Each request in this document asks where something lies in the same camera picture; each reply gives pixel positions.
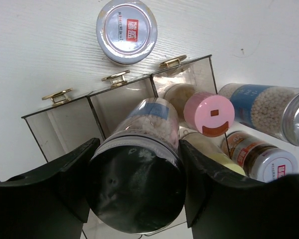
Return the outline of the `pink cap spice bottle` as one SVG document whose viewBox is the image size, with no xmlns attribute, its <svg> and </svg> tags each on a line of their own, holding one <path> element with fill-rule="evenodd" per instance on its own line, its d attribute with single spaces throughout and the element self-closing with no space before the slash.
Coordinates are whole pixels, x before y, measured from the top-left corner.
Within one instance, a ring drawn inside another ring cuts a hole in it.
<svg viewBox="0 0 299 239">
<path fill-rule="evenodd" d="M 206 137 L 223 135 L 234 122 L 235 110 L 229 99 L 194 85 L 175 84 L 164 99 L 174 106 L 180 123 Z"/>
</svg>

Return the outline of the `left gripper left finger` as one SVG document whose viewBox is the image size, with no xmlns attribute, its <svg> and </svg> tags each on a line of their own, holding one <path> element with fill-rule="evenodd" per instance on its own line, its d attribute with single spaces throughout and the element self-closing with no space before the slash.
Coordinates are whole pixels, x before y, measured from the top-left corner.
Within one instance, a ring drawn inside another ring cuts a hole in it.
<svg viewBox="0 0 299 239">
<path fill-rule="evenodd" d="M 88 220 L 87 165 L 92 138 L 38 168 L 0 181 L 0 239 L 78 239 Z"/>
</svg>

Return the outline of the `yellow cap white bottle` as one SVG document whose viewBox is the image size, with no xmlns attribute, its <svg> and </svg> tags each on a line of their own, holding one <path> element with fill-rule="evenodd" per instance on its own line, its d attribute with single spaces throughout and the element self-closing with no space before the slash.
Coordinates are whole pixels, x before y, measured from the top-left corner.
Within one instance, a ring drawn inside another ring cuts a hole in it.
<svg viewBox="0 0 299 239">
<path fill-rule="evenodd" d="M 198 151 L 213 159 L 217 163 L 227 167 L 228 169 L 245 176 L 245 172 L 242 167 L 232 161 L 219 146 L 217 146 L 212 138 L 206 137 L 201 133 L 181 127 L 178 131 L 179 139 L 188 141 L 192 146 L 194 146 Z"/>
</svg>

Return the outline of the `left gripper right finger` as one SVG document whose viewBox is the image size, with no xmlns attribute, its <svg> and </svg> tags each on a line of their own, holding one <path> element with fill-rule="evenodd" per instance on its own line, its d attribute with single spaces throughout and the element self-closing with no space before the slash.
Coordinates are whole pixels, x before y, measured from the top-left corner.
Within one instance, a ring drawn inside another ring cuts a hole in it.
<svg viewBox="0 0 299 239">
<path fill-rule="evenodd" d="M 185 211 L 195 239 L 299 239 L 299 174 L 263 183 L 179 142 Z"/>
</svg>

